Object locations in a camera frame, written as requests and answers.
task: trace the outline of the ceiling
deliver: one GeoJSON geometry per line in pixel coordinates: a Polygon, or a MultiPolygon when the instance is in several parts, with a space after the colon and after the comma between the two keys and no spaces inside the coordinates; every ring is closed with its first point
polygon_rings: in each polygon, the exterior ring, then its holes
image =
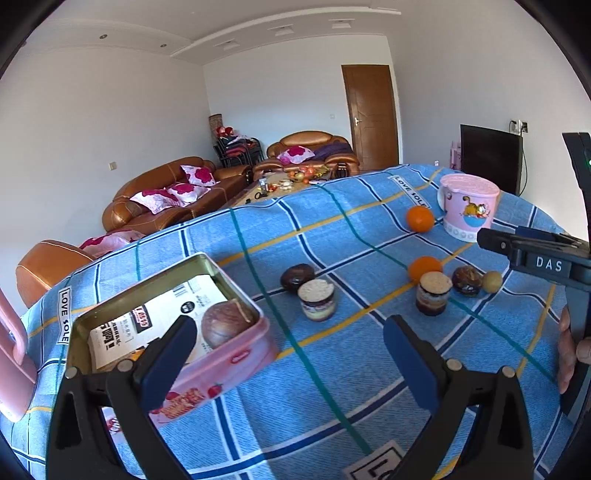
{"type": "Polygon", "coordinates": [[[19,54],[131,48],[197,64],[261,45],[385,34],[401,0],[66,0],[19,54]]]}

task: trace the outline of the pink mug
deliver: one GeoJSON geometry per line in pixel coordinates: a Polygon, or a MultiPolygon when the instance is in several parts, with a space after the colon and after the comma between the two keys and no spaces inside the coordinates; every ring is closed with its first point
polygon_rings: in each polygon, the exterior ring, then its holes
{"type": "Polygon", "coordinates": [[[27,344],[27,331],[0,290],[0,411],[10,421],[19,421],[27,412],[37,381],[27,344]]]}
{"type": "Polygon", "coordinates": [[[501,190],[489,180],[465,173],[445,175],[440,183],[437,201],[445,212],[446,232],[476,243],[478,230],[492,225],[501,190]]]}

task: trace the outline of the white wall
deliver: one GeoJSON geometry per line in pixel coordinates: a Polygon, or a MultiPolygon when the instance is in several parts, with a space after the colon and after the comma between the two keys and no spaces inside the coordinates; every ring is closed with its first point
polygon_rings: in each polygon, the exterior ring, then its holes
{"type": "Polygon", "coordinates": [[[253,48],[208,63],[211,113],[221,113],[225,125],[258,138],[264,148],[301,130],[323,130],[351,141],[341,69],[346,64],[389,65],[398,104],[387,38],[331,35],[253,48]]]}
{"type": "Polygon", "coordinates": [[[514,0],[403,0],[389,36],[404,160],[448,164],[461,123],[529,123],[524,198],[587,238],[583,198],[561,134],[591,131],[591,102],[570,64],[514,0]]]}
{"type": "Polygon", "coordinates": [[[103,234],[104,208],[143,171],[214,158],[208,115],[200,66],[117,49],[17,55],[0,81],[0,287],[20,313],[23,255],[103,234]]]}

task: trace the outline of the blue plaid tablecloth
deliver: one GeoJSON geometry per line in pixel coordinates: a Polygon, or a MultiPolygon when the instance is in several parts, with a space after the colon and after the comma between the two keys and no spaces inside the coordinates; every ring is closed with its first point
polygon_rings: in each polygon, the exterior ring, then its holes
{"type": "MultiPolygon", "coordinates": [[[[221,210],[150,235],[64,279],[23,317],[29,355],[39,369],[33,403],[2,433],[25,467],[45,478],[51,407],[63,376],[65,351],[56,345],[57,291],[72,287],[73,317],[149,275],[193,255],[208,253],[271,320],[281,353],[238,388],[163,427],[160,432],[193,478],[342,479],[343,469],[391,442],[402,456],[425,425],[382,340],[388,316],[401,314],[417,335],[445,358],[468,368],[517,370],[534,442],[535,477],[556,463],[572,430],[560,413],[555,385],[558,319],[564,288],[508,269],[506,258],[462,243],[438,223],[411,232],[414,204],[390,178],[401,176],[430,204],[438,219],[439,180],[450,170],[401,166],[335,180],[323,187],[264,203],[221,210]],[[415,307],[405,266],[423,255],[504,276],[496,294],[457,301],[436,318],[415,307]],[[307,320],[279,279],[308,263],[337,288],[338,308],[327,322],[307,320]]],[[[503,194],[493,227],[532,226],[558,232],[544,212],[503,194]]],[[[454,465],[474,413],[467,410],[440,472],[454,465]]],[[[127,445],[118,447],[128,470],[141,476],[127,445]]]]}

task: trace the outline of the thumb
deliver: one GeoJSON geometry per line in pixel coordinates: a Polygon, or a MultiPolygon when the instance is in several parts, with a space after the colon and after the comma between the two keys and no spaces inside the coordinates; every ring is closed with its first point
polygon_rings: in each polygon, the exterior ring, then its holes
{"type": "Polygon", "coordinates": [[[584,338],[577,345],[577,358],[579,362],[591,365],[591,337],[584,338]]]}

